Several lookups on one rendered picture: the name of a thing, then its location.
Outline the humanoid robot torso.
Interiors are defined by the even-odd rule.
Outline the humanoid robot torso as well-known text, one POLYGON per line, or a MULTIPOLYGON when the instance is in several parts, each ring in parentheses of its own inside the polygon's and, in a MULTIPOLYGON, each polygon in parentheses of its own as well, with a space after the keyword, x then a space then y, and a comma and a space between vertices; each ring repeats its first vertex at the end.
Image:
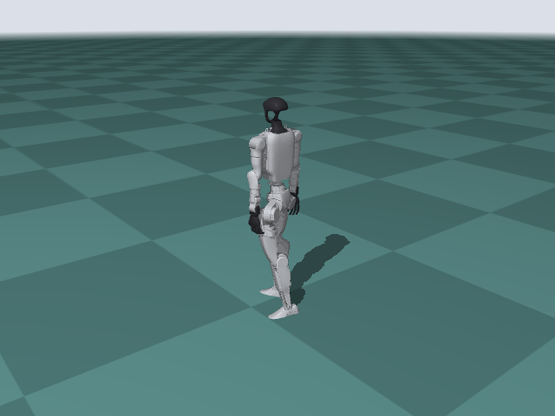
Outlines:
MULTIPOLYGON (((286 124, 285 124, 286 125, 286 124)), ((288 179, 294 165, 295 134, 287 127, 289 132, 275 134, 268 128, 260 135, 266 135, 266 147, 263 150, 262 175, 270 180, 271 191, 267 194, 267 202, 277 202, 280 211, 284 211, 291 203, 291 193, 285 188, 281 180, 288 179)))

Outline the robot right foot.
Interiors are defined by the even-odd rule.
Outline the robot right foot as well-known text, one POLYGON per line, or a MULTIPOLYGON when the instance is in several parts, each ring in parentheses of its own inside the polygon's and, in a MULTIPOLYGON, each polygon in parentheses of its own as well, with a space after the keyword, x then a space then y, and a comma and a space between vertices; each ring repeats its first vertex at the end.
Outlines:
MULTIPOLYGON (((274 286, 273 286, 274 287, 274 286)), ((273 289, 273 287, 268 288, 268 289, 261 289, 260 293, 268 295, 268 296, 277 296, 280 297, 279 293, 277 290, 273 289)), ((280 291, 281 292, 281 291, 280 291)))

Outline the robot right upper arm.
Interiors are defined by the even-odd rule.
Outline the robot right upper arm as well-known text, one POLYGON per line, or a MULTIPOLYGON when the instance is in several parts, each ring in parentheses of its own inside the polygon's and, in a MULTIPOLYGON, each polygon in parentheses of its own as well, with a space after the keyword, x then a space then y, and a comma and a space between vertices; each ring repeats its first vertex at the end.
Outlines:
POLYGON ((294 152, 294 167, 299 165, 299 154, 300 154, 300 141, 302 139, 302 133, 295 128, 291 128, 293 133, 295 134, 295 152, 294 152))

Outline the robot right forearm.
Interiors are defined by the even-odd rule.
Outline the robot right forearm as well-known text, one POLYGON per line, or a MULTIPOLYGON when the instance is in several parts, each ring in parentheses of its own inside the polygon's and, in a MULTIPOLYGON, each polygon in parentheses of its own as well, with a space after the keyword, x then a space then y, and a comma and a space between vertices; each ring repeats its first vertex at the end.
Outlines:
MULTIPOLYGON (((291 175, 289 177, 289 190, 290 192, 296 193, 296 189, 299 183, 298 180, 298 174, 300 173, 300 165, 298 165, 297 167, 292 168, 291 170, 291 175)), ((298 187, 299 188, 299 187, 298 187)))

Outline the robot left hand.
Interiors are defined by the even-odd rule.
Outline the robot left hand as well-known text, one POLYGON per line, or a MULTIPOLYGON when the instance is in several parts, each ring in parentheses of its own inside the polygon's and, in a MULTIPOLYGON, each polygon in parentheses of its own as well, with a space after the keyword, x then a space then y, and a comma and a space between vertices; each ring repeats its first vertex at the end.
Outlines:
POLYGON ((264 234, 264 232, 262 232, 260 228, 260 221, 258 218, 259 214, 260 214, 260 207, 259 205, 257 205, 255 208, 255 213, 250 211, 250 219, 248 224, 251 226, 251 231, 257 234, 264 234))

